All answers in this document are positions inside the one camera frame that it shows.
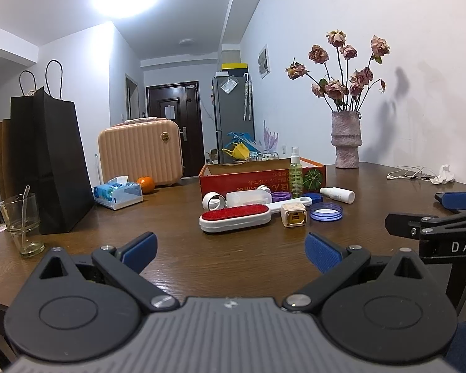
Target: textured ceramic vase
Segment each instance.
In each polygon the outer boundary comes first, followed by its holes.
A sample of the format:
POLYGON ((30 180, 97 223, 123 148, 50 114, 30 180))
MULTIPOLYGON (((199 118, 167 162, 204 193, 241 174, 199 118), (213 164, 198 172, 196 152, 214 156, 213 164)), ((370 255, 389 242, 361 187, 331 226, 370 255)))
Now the textured ceramic vase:
POLYGON ((336 147, 337 168, 359 168, 357 148, 362 145, 362 140, 356 111, 331 113, 331 144, 336 147))

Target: dried rose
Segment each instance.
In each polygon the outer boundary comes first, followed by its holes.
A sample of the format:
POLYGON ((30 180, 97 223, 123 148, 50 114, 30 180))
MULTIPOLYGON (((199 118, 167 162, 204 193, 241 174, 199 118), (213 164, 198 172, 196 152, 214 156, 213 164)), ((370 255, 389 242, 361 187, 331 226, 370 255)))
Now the dried rose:
POLYGON ((353 82, 350 85, 349 93, 350 93, 351 96, 357 97, 362 92, 363 88, 364 88, 364 86, 362 86, 361 84, 353 82))
POLYGON ((290 64, 290 67, 287 68, 288 78, 291 80, 295 80, 299 77, 303 77, 306 74, 309 74, 309 71, 306 70, 306 67, 303 64, 293 61, 290 64))
POLYGON ((371 71, 371 69, 369 67, 364 67, 362 70, 361 70, 361 73, 364 74, 364 76, 366 77, 367 79, 367 83, 365 84, 369 84, 370 82, 373 81, 373 72, 371 71))
POLYGON ((376 35, 371 39, 371 50, 374 57, 381 57, 390 54, 390 46, 386 44, 385 39, 378 38, 376 35))
POLYGON ((354 71, 350 76, 350 80, 356 84, 360 85, 368 85, 369 80, 368 77, 362 71, 354 71))
POLYGON ((347 37, 343 31, 331 31, 327 33, 328 43, 332 44, 336 48, 340 48, 345 44, 345 38, 347 37))
POLYGON ((324 86, 324 91, 333 100, 342 100, 347 92, 345 86, 342 85, 339 80, 330 81, 324 86))
POLYGON ((328 52, 318 44, 315 44, 313 49, 309 52, 309 59, 316 64, 323 64, 329 59, 328 52))
POLYGON ((345 45, 345 46, 342 46, 340 48, 340 53, 343 54, 343 58, 345 60, 350 60, 354 57, 357 56, 357 50, 354 49, 352 46, 350 46, 349 44, 345 45))
POLYGON ((323 98, 324 97, 324 88, 321 88, 319 85, 314 83, 313 84, 313 93, 318 98, 323 98))

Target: brown tabletop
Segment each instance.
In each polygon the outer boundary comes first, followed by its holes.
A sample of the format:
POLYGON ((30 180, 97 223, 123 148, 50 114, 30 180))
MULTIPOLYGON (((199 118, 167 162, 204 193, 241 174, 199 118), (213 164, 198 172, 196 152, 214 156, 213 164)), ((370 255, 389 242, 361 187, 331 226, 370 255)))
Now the brown tabletop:
MULTIPOLYGON (((304 238, 314 231, 341 246, 359 244, 374 255, 391 255, 418 242, 390 236, 389 212, 448 215, 433 195, 466 190, 455 183, 387 180, 393 170, 361 163, 359 169, 328 167, 327 186, 351 189, 352 205, 341 203, 343 219, 288 229, 279 216, 268 225, 208 235, 200 230, 201 194, 197 180, 160 188, 139 203, 118 211, 93 208, 71 233, 43 236, 47 248, 62 246, 70 254, 89 254, 103 244, 121 246, 145 231, 158 236, 157 258, 143 276, 180 300, 186 296, 273 296, 278 302, 318 276, 304 253, 304 238)), ((0 234, 0 309, 10 305, 41 255, 23 259, 7 233, 0 234)))

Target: refrigerator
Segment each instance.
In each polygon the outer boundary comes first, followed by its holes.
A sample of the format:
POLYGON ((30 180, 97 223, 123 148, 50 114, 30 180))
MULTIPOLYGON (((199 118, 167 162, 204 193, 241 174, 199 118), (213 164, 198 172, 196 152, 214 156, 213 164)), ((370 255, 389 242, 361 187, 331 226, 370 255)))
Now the refrigerator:
POLYGON ((233 157, 221 150, 232 139, 231 136, 228 136, 229 132, 249 133, 252 139, 255 140, 253 108, 251 118, 249 119, 249 111, 247 111, 244 120, 245 83, 247 78, 236 77, 238 84, 229 94, 221 88, 227 80, 228 77, 214 77, 212 79, 212 105, 214 106, 216 118, 216 141, 220 164, 235 162, 233 157))

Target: cardboard box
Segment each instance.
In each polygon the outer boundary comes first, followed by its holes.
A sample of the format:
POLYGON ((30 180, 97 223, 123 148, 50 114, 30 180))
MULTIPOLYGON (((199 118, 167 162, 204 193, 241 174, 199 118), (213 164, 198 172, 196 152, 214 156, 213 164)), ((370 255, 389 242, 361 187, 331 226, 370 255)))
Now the cardboard box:
MULTIPOLYGON (((301 158, 304 192, 319 192, 326 187, 326 166, 301 158)), ((266 185, 272 192, 288 192, 290 159, 252 161, 238 164, 206 164, 199 174, 202 197, 209 192, 226 196, 228 192, 257 189, 266 185)))

